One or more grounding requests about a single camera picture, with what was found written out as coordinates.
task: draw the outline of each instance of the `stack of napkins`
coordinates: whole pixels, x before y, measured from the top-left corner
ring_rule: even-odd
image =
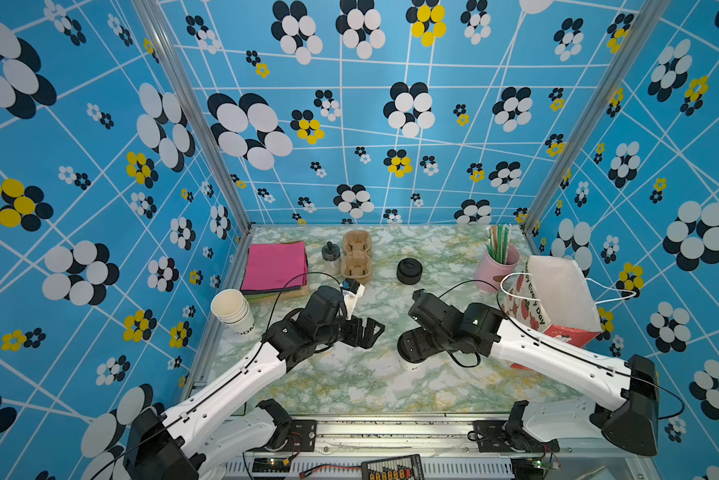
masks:
[[[240,292],[245,296],[267,296],[300,290],[307,284],[307,251],[304,242],[250,245],[248,266]]]

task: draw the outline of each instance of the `pink cup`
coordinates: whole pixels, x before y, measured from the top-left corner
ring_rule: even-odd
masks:
[[[514,271],[515,267],[519,263],[519,251],[517,247],[509,244],[508,253],[506,255],[508,265],[499,264],[489,253],[485,252],[482,257],[482,261],[479,262],[477,270],[474,271],[474,280],[482,280],[489,282],[498,287],[503,280],[503,277],[507,276]],[[475,282],[477,286],[485,292],[496,292],[497,289],[489,286],[487,283]]]

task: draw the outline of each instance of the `bag handle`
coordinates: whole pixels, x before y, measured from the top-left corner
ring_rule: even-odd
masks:
[[[503,279],[501,279],[501,285],[500,285],[500,287],[501,287],[501,292],[505,293],[506,295],[509,295],[509,296],[513,296],[513,297],[515,297],[515,298],[518,298],[518,299],[530,300],[531,302],[541,303],[541,301],[540,301],[539,299],[537,299],[537,298],[530,298],[530,297],[527,297],[527,296],[515,295],[514,293],[508,293],[508,292],[506,291],[506,289],[504,288],[503,283],[506,281],[506,279],[507,279],[509,276],[512,276],[512,275],[529,275],[529,276],[532,276],[533,274],[529,274],[528,272],[514,272],[514,273],[511,273],[511,274],[508,274],[507,276],[503,277]],[[637,292],[634,292],[634,291],[632,291],[632,290],[623,290],[623,289],[620,289],[620,288],[613,288],[612,286],[605,286],[605,285],[602,285],[601,283],[599,283],[599,282],[597,282],[596,280],[591,279],[591,278],[587,278],[586,281],[587,281],[587,282],[596,283],[597,285],[601,286],[601,287],[604,288],[605,290],[613,290],[613,291],[615,291],[615,292],[626,292],[626,293],[630,293],[630,296],[627,296],[627,297],[619,296],[618,298],[611,298],[611,299],[607,299],[607,300],[600,300],[600,301],[598,301],[598,302],[595,302],[595,305],[599,305],[600,303],[617,302],[617,301],[619,301],[619,300],[626,300],[626,299],[630,299],[630,298],[632,298],[632,297],[634,297],[634,296],[637,295]]]

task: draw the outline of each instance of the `green marble surface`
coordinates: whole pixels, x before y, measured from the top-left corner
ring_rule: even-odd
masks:
[[[274,226],[257,228],[253,243],[277,244],[303,240],[311,270],[321,270],[322,246],[340,244],[352,226]],[[412,292],[424,288],[439,295],[456,283],[470,280],[485,253],[486,227],[478,225],[362,226],[373,237],[373,279],[367,284],[354,314],[370,316],[386,325],[373,349],[352,349],[343,343],[300,363],[283,378],[250,399],[275,398],[291,415],[310,413],[379,412],[508,412],[516,400],[553,402],[581,394],[530,370],[512,369],[507,362],[482,359],[474,369],[458,367],[445,353],[413,366],[399,358],[396,343],[405,330],[418,324],[407,316]],[[531,253],[515,226],[511,242],[521,253],[519,266]],[[414,286],[396,279],[396,265],[412,256],[423,265]],[[310,288],[335,285],[326,276],[310,276]],[[470,302],[496,306],[495,293],[467,283],[443,300],[463,311]],[[307,297],[280,300],[273,322],[304,306]],[[252,305],[256,327],[240,336],[225,330],[211,366],[211,379],[236,363],[264,331],[273,301]],[[474,356],[461,356],[470,365]]]

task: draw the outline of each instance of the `blue wall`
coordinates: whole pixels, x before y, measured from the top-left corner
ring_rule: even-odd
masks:
[[[130,3],[64,6],[0,2],[0,478],[89,478],[178,399],[238,235]]]
[[[607,107],[613,115],[603,112],[533,230],[535,242],[545,254],[591,265],[588,275],[599,282],[638,293],[605,304],[613,307],[601,310],[604,332],[589,345],[655,361],[661,385],[687,403],[659,425],[658,469],[663,478],[712,480],[719,478],[719,3],[673,0],[621,88],[619,105]],[[663,393],[661,414],[678,403]]]
[[[642,2],[422,4],[160,2],[252,221],[523,220]]]

